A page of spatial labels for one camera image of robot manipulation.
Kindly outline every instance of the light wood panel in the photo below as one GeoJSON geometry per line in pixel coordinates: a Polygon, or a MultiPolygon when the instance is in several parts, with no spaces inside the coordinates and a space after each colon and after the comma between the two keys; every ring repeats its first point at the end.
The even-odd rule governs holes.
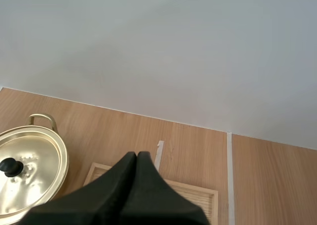
{"type": "MultiPolygon", "coordinates": [[[[93,163],[88,172],[84,185],[89,184],[101,175],[106,173],[111,167],[99,163],[93,163]]],[[[179,183],[166,179],[165,182],[178,194],[200,206],[206,214],[211,225],[218,224],[218,191],[205,189],[193,185],[179,183]]]]}
{"type": "MultiPolygon", "coordinates": [[[[114,165],[126,152],[149,151],[170,137],[172,122],[26,92],[0,91],[0,132],[25,125],[32,113],[49,113],[67,146],[69,172],[61,193],[80,188],[92,162],[114,165]]],[[[45,120],[35,124],[49,127],[45,120]]]]}
{"type": "MultiPolygon", "coordinates": [[[[155,159],[164,141],[164,178],[219,191],[219,224],[228,224],[226,133],[95,106],[30,94],[0,91],[0,132],[25,125],[32,113],[49,113],[57,122],[69,156],[61,194],[80,188],[92,162],[112,166],[128,151],[149,151],[155,159]]],[[[45,120],[35,124],[49,126],[45,120]]]]}
{"type": "Polygon", "coordinates": [[[226,133],[174,124],[159,172],[168,180],[217,190],[218,223],[228,224],[226,133]]]}
{"type": "Polygon", "coordinates": [[[236,225],[317,224],[317,151],[233,136],[236,225]]]}

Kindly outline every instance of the pot lid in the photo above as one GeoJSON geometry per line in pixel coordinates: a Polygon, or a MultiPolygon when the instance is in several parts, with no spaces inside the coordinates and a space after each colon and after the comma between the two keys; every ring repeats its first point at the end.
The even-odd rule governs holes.
{"type": "Polygon", "coordinates": [[[0,225],[15,223],[50,200],[68,170],[67,150],[54,119],[33,114],[29,124],[0,134],[0,225]],[[55,132],[32,125],[34,117],[48,118],[55,132]]]}

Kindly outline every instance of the gold metal lid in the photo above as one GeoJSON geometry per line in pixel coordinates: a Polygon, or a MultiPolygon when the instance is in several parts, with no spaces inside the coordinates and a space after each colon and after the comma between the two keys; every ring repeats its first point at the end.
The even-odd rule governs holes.
{"type": "Polygon", "coordinates": [[[16,223],[56,195],[68,162],[66,146],[48,114],[33,114],[28,126],[0,134],[0,225],[16,223]],[[50,120],[53,130],[33,125],[35,117],[50,120]]]}

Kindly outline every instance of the pot handle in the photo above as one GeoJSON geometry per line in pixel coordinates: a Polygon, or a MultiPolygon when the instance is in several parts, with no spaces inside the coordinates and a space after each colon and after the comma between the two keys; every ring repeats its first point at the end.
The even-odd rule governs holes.
{"type": "Polygon", "coordinates": [[[49,115],[47,113],[34,113],[34,114],[29,116],[28,124],[29,125],[34,125],[34,118],[36,118],[36,117],[41,117],[41,118],[48,119],[51,122],[52,130],[58,134],[58,130],[57,130],[57,125],[56,125],[55,119],[51,115],[49,115]]]}

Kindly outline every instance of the white tape strip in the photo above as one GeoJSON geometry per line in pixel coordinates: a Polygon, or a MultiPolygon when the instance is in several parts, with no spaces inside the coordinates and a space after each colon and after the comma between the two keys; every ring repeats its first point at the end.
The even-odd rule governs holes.
{"type": "Polygon", "coordinates": [[[235,225],[233,163],[232,163],[232,133],[231,132],[227,132],[227,168],[228,168],[229,225],[235,225]]]}
{"type": "Polygon", "coordinates": [[[155,161],[154,161],[154,166],[157,170],[159,170],[159,164],[160,164],[160,159],[162,157],[163,146],[164,146],[164,141],[159,141],[157,155],[155,156],[155,161]]]}

